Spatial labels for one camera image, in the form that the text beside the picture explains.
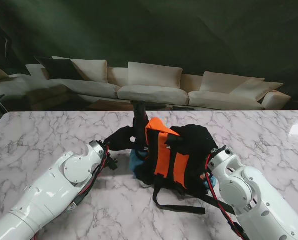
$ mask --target marble table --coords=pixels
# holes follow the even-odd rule
[[[158,111],[148,116],[160,117],[168,127],[206,126],[218,145],[226,144],[242,163],[262,171],[298,213],[298,111]],[[104,140],[132,120],[129,111],[5,114],[0,120],[0,218],[64,152],[83,154],[85,143]],[[119,168],[106,169],[84,202],[49,223],[39,240],[240,239],[218,209],[198,199],[163,190],[161,204],[204,206],[206,215],[160,210],[153,189],[128,170],[129,152],[112,155]]]

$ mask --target robotic arm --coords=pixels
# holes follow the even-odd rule
[[[243,165],[226,146],[211,155],[207,166],[219,181],[220,195],[250,240],[298,240],[297,213],[259,170]]]
[[[87,145],[86,156],[65,153],[27,186],[20,201],[0,220],[0,240],[30,240],[65,210],[73,210],[86,196],[104,167],[108,149],[98,141]]]

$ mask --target wall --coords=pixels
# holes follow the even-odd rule
[[[0,0],[23,63],[34,55],[264,77],[298,94],[298,0]]]

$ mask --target blue cloth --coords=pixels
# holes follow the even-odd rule
[[[139,155],[141,157],[147,157],[148,153],[147,152],[139,152]],[[130,162],[129,162],[129,169],[133,172],[135,172],[136,167],[144,164],[144,161],[139,159],[136,155],[136,150],[131,150],[130,153]]]
[[[214,188],[214,187],[216,186],[216,183],[217,183],[217,178],[215,178],[215,176],[212,176],[212,177],[210,178],[210,182],[211,182],[212,187]],[[209,189],[209,185],[208,185],[207,180],[205,180],[205,181],[203,182],[203,185],[204,185],[207,189]]]
[[[139,152],[139,155],[145,158],[145,157],[148,156],[148,153],[147,153],[147,152]],[[140,165],[142,165],[142,164],[144,164],[144,161],[141,160],[141,159],[139,159],[139,158],[137,157],[137,155],[136,155],[136,150],[131,150],[131,153],[130,153],[130,162],[129,162],[129,169],[130,169],[131,171],[135,172],[136,167],[138,167],[138,166],[140,166]],[[212,176],[212,177],[210,178],[210,181],[211,181],[211,185],[212,185],[213,187],[215,187],[215,186],[216,186],[216,183],[217,183],[217,179],[216,179],[214,176]],[[205,186],[207,189],[209,189],[207,180],[205,180],[205,181],[203,182],[203,184],[204,184],[204,186]]]

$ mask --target white sofa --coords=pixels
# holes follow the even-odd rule
[[[24,107],[33,111],[44,111],[69,100],[92,104],[99,99],[145,101],[197,110],[280,110],[291,99],[281,92],[270,90],[280,83],[271,86],[263,82],[263,78],[211,72],[197,76],[182,74],[182,68],[134,62],[130,62],[128,68],[107,67],[107,61],[105,66],[106,76],[103,73],[96,74],[102,76],[98,82],[92,79],[95,70],[86,71],[86,67],[83,70],[91,80],[48,79],[48,73],[42,65],[27,65],[31,76],[16,74],[0,80],[0,95],[5,95],[1,101],[5,105],[9,100],[7,108],[10,111],[15,104],[14,99],[21,100]],[[265,90],[262,87],[259,89],[258,85],[264,85],[262,82],[270,85],[269,88],[265,86]]]

